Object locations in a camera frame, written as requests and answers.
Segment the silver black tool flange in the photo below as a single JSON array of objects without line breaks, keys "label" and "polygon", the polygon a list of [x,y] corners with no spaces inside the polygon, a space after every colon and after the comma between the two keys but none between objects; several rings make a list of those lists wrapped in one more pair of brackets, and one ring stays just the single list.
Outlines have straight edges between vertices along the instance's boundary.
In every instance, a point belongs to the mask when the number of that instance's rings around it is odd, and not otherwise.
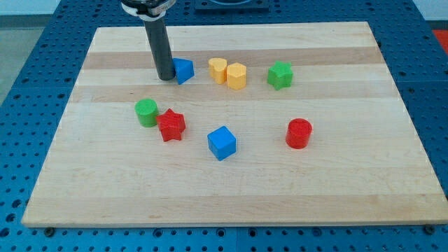
[{"label": "silver black tool flange", "polygon": [[133,16],[156,18],[164,15],[176,0],[121,0],[123,10]]}]

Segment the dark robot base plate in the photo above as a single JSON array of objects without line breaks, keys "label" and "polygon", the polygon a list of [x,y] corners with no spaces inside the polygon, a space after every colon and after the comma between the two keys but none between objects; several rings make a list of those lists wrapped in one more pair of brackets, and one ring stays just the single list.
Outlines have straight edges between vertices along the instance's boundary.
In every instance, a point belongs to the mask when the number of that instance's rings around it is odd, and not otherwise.
[{"label": "dark robot base plate", "polygon": [[270,0],[194,0],[196,11],[268,11]]}]

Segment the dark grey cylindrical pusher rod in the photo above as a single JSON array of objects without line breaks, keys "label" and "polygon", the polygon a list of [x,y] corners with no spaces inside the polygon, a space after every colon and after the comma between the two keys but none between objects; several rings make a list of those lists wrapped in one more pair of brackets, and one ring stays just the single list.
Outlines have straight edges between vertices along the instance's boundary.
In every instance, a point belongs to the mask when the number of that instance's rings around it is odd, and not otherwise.
[{"label": "dark grey cylindrical pusher rod", "polygon": [[144,22],[153,61],[160,80],[170,81],[176,75],[167,28],[163,17]]}]

